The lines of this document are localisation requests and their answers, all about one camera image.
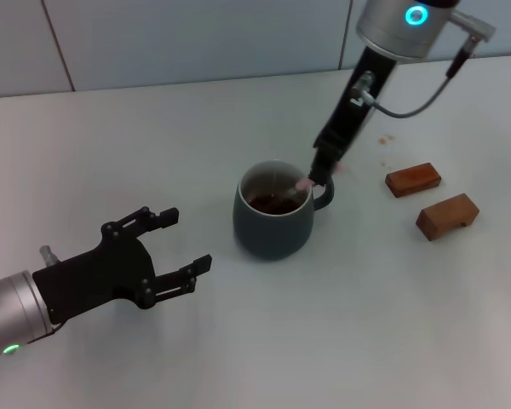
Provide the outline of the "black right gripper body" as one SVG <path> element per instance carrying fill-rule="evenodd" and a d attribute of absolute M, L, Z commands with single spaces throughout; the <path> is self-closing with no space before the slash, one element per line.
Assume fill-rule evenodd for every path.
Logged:
<path fill-rule="evenodd" d="M 330 148 L 337 148 L 342 150 L 342 156 L 345 154 L 370 111 L 368 105 L 359 104 L 359 92 L 353 90 L 355 84 L 368 72 L 372 75 L 368 92 L 376 98 L 396 64 L 395 60 L 368 47 L 364 49 L 334 112 L 314 142 L 315 148 L 326 147 L 328 151 Z"/>

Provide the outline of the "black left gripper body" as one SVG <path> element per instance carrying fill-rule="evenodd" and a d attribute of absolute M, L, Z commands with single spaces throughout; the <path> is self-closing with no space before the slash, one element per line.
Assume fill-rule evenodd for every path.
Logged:
<path fill-rule="evenodd" d="M 63 324 L 116 299 L 149 309 L 157 303 L 152 259 L 138 240 L 148 230 L 135 223 L 103 228 L 91 251 L 35 272 L 32 277 L 52 324 Z"/>

